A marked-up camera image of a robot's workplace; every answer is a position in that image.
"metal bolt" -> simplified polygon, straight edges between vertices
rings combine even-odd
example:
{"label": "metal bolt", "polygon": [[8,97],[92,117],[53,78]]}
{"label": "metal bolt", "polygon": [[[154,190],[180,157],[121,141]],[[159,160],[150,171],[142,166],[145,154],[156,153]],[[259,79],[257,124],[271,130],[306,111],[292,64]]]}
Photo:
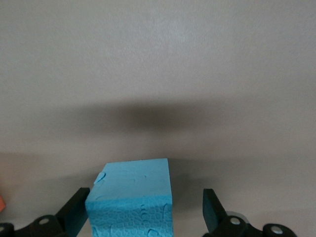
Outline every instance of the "metal bolt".
{"label": "metal bolt", "polygon": [[280,227],[272,226],[272,227],[271,227],[271,230],[272,230],[272,232],[275,233],[275,234],[278,234],[278,235],[283,234],[283,231],[281,230]]}
{"label": "metal bolt", "polygon": [[231,223],[234,225],[240,225],[240,220],[236,217],[231,218]]}

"foam cube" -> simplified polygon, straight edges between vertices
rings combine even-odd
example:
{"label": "foam cube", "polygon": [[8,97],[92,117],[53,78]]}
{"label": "foam cube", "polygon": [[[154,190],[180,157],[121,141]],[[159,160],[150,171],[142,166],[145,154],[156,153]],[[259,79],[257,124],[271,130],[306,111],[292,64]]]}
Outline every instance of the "foam cube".
{"label": "foam cube", "polygon": [[168,160],[108,163],[85,206],[94,237],[172,237]]}

